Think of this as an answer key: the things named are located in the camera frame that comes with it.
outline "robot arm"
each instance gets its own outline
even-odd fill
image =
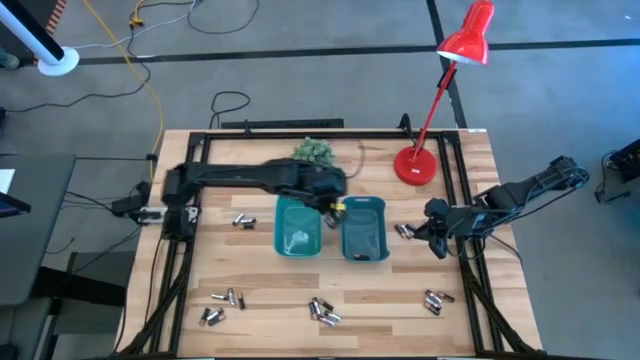
[[[476,195],[470,206],[450,207],[444,200],[430,200],[424,209],[429,220],[416,229],[414,238],[428,241],[431,251],[443,259],[448,239],[484,238],[497,226],[516,219],[529,202],[548,191],[577,189],[588,180],[585,169],[573,159],[561,156],[546,170],[524,181],[497,185]]]
[[[167,171],[162,202],[167,205],[163,223],[166,238],[181,240],[193,236],[189,201],[205,187],[258,188],[270,194],[296,199],[331,218],[340,219],[334,206],[347,192],[344,172],[293,159],[274,159],[260,165],[211,165],[184,163]]]

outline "teal plastic basket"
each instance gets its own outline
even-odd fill
[[[273,246],[282,256],[309,258],[322,250],[320,213],[299,201],[279,197],[276,204]]]
[[[375,196],[344,199],[342,255],[350,261],[375,262],[389,257],[384,225],[385,202]]]

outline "gray floor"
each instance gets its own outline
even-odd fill
[[[94,1],[120,37],[135,0]],[[438,0],[445,34],[471,3]],[[495,0],[492,42],[640,38],[640,5],[633,0]],[[208,29],[241,24],[254,0],[205,1],[194,22]],[[185,7],[143,13],[148,25],[182,15]],[[142,35],[139,54],[189,54],[317,47],[435,44],[424,1],[262,0],[254,22],[232,35],[207,36],[184,21]],[[109,43],[80,0],[69,0],[55,38],[63,45]],[[82,49],[83,57],[118,56],[117,49]],[[503,181],[543,169],[554,157],[573,156],[592,172],[585,189],[514,224],[529,291],[546,350],[554,354],[635,359],[640,333],[640,207],[638,198],[598,205],[603,153],[640,134],[637,47],[494,51],[487,68],[457,75],[470,127],[487,128]],[[241,121],[344,117],[349,127],[393,127],[408,112],[424,117],[442,69],[437,55],[388,54],[154,63],[151,84],[163,101],[167,128],[203,128],[217,91],[240,90],[249,107],[223,116]],[[0,104],[19,109],[66,102],[87,92],[118,93],[136,81],[125,65],[81,66],[62,78],[33,67],[0,72]],[[434,127],[453,127],[447,102]],[[0,152],[70,151],[83,156],[144,156],[157,129],[149,96],[89,99],[72,108],[47,108],[8,119]],[[125,195],[144,178],[142,163],[78,163],[71,189],[90,196]],[[51,248],[72,236],[67,252],[47,257],[63,268],[69,251],[100,251],[131,231],[125,220],[100,211],[63,212]],[[120,248],[135,249],[135,241]],[[56,357],[105,354],[113,333],[68,336]]]

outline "wooden tabletop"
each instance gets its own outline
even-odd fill
[[[152,189],[152,205],[159,201],[165,171],[184,161],[190,131],[165,133]],[[472,192],[498,184],[489,138],[484,131],[460,131]],[[215,140],[209,163],[259,164],[290,156],[301,140]],[[380,263],[351,263],[340,250],[339,231],[324,229],[321,254],[292,260],[273,248],[276,196],[257,189],[209,188],[196,235],[179,356],[432,356],[474,354],[458,260],[438,260],[426,242],[405,240],[396,223],[422,224],[425,203],[447,198],[442,172],[420,187],[400,182],[392,162],[406,140],[362,140],[362,172],[349,179],[349,195],[375,195],[386,202],[387,242],[391,255]],[[330,140],[336,165],[347,174],[360,162],[356,140]],[[435,141],[426,148],[438,158]],[[455,173],[453,151],[450,163]],[[457,176],[456,193],[461,198]],[[254,231],[231,225],[244,212],[258,220]],[[144,322],[154,250],[160,228],[143,229],[128,288],[127,318],[121,348]],[[508,226],[496,235],[515,246]],[[162,242],[155,267],[152,309],[160,289],[168,244]],[[522,338],[540,347],[526,283],[518,259],[500,244],[488,240],[487,267],[498,308]],[[242,292],[246,311],[212,300],[210,294],[233,287]],[[456,298],[439,317],[422,305],[425,289],[442,290]],[[334,328],[309,318],[307,303],[314,296],[335,306],[343,320]],[[226,309],[227,319],[209,327],[198,320],[205,307]],[[485,346],[491,348],[486,315]],[[168,346],[173,311],[167,313],[160,349]]]

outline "red desk lamp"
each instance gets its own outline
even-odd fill
[[[393,167],[400,180],[410,185],[424,185],[436,175],[438,163],[435,156],[423,149],[427,128],[433,119],[438,103],[456,72],[457,63],[471,65],[487,65],[489,62],[489,46],[484,34],[487,32],[494,6],[490,0],[477,0],[471,5],[464,18],[462,28],[445,39],[438,46],[438,55],[452,60],[449,69],[438,86],[438,92],[431,105],[420,138],[414,146],[406,147],[396,155]]]

